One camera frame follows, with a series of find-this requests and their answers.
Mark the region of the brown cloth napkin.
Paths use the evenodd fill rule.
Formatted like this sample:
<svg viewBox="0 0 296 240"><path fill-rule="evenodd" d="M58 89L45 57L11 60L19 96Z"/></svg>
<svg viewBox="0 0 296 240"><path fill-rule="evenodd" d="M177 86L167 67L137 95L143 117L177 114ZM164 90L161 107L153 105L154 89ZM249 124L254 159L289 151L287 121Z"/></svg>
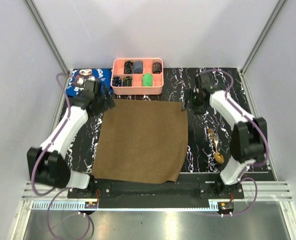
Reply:
<svg viewBox="0 0 296 240"><path fill-rule="evenodd" d="M116 99L103 115L92 175L145 184L176 182L187 155L181 102Z"/></svg>

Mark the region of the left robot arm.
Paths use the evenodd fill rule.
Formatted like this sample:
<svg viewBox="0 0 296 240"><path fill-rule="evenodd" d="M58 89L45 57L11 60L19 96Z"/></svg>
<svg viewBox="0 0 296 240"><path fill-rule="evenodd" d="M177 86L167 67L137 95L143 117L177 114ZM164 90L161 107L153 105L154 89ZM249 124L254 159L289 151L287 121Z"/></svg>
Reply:
<svg viewBox="0 0 296 240"><path fill-rule="evenodd" d="M49 186L51 190L78 189L83 197L90 198L96 191L90 175L71 170L65 156L88 119L112 109L115 102L108 88L96 79L86 81L83 90L72 99L67 98L66 103L65 114L54 131L39 147L31 147L27 151L31 187L38 196L50 192L39 192L36 184Z"/></svg>

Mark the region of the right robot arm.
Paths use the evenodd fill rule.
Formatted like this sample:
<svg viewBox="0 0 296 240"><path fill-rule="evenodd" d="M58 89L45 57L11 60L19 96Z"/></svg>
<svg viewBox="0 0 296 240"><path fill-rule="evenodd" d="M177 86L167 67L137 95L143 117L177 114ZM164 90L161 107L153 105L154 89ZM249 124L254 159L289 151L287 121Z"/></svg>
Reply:
<svg viewBox="0 0 296 240"><path fill-rule="evenodd" d="M195 76L194 87L184 92L182 110L203 115L208 108L213 108L231 127L231 157L210 189L218 197L226 198L238 189L241 177L249 168L266 164L269 157L267 122L263 117L254 117L232 99L231 85L222 89L212 84L211 72L210 69Z"/></svg>

